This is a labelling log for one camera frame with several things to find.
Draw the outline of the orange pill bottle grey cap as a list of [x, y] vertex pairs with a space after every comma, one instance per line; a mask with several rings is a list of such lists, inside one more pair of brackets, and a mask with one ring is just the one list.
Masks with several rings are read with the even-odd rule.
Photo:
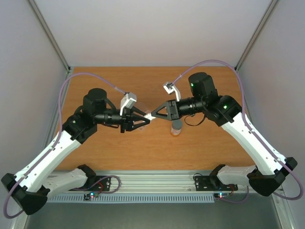
[[183, 123], [180, 119], [173, 120], [171, 126], [171, 135], [178, 136], [181, 133]]

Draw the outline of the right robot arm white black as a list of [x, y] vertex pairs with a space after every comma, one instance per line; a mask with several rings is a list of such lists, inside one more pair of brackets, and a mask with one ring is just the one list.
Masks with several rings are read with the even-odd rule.
[[265, 197], [273, 194], [297, 166], [297, 161], [272, 148], [242, 114], [239, 103], [231, 96], [218, 94], [210, 75], [194, 73], [188, 82], [192, 97], [166, 101], [153, 110], [151, 116], [173, 121], [203, 113], [205, 118], [229, 133], [255, 163], [249, 167], [218, 165], [209, 175], [212, 187], [221, 189], [225, 185], [243, 185]]

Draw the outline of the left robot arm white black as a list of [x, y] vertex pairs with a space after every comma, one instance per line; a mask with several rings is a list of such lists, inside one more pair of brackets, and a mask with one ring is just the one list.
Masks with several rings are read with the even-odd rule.
[[62, 125], [52, 142], [24, 169], [7, 173], [1, 179], [8, 197], [13, 198], [22, 212], [32, 215], [48, 199], [69, 190], [90, 190], [98, 183], [96, 173], [87, 165], [49, 178], [51, 172], [72, 151], [97, 132], [98, 125], [130, 132], [150, 123], [146, 114], [135, 108], [137, 98], [126, 93], [117, 109], [101, 88], [93, 88], [83, 98], [83, 104]]

